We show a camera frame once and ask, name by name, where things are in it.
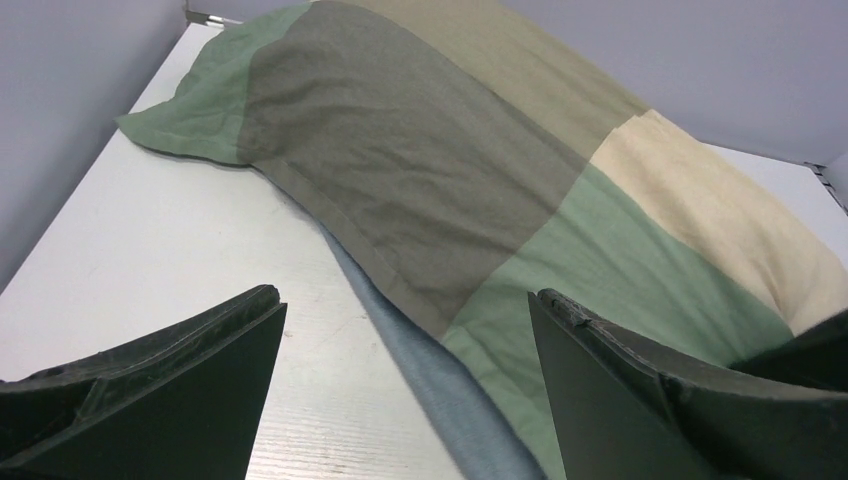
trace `color block fabric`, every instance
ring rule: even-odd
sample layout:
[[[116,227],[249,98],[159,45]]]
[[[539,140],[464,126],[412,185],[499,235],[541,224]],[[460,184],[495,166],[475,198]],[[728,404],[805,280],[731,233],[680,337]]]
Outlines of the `color block fabric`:
[[[172,100],[119,125],[294,197],[554,479],[527,291],[718,365],[848,306],[839,260],[777,200],[492,0],[271,13],[224,31]]]

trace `beige fabric panel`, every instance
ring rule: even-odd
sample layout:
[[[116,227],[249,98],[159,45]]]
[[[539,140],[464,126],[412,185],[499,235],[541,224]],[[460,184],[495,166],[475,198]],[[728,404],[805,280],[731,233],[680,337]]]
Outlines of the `beige fabric panel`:
[[[769,192],[656,111],[613,131],[591,163],[795,335],[848,306],[848,273],[836,255]]]
[[[492,0],[344,0],[430,44],[588,159],[647,107],[597,67]]]

